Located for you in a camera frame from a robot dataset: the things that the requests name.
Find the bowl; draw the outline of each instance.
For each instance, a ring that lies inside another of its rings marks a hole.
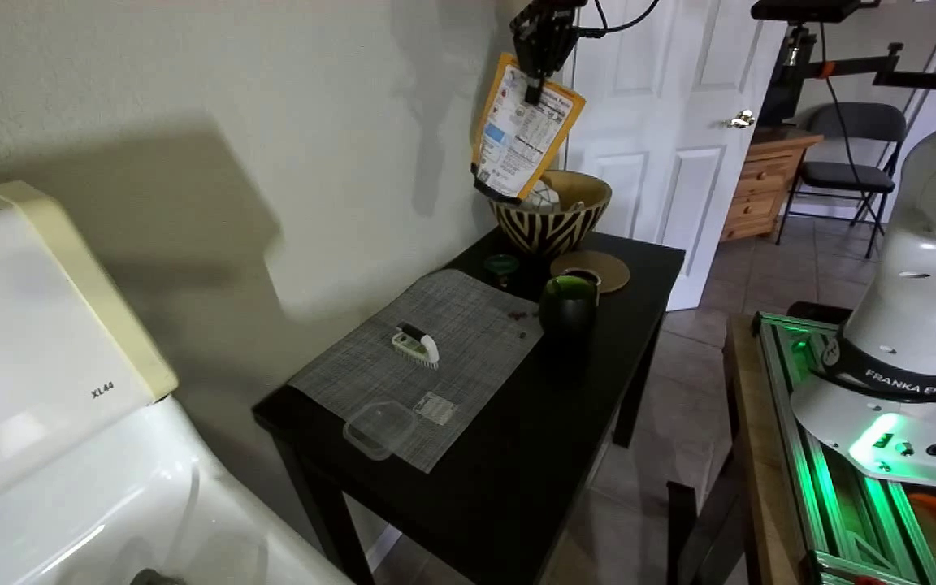
[[[559,192],[559,209],[530,209],[516,197],[489,197],[498,229],[507,241],[530,257],[559,257],[574,251],[607,209],[612,187],[584,173],[546,173]]]

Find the white appliance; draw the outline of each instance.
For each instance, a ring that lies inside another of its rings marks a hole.
[[[0,185],[0,583],[347,583],[204,450],[65,210]]]

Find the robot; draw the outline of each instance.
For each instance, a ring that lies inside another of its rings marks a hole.
[[[902,164],[871,289],[789,404],[866,475],[936,488],[936,134]]]

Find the wooden dresser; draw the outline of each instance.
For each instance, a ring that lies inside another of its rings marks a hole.
[[[794,187],[802,152],[816,134],[758,129],[728,209],[723,241],[766,237],[780,229],[780,210]]]

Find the green light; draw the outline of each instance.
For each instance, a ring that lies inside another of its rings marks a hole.
[[[855,463],[860,463],[866,467],[875,467],[875,466],[877,466],[877,459],[875,459],[877,441],[881,441],[886,433],[895,433],[896,427],[901,427],[901,417],[896,417],[896,413],[881,413],[881,417],[857,434],[857,441],[853,441],[847,454],[853,454]]]

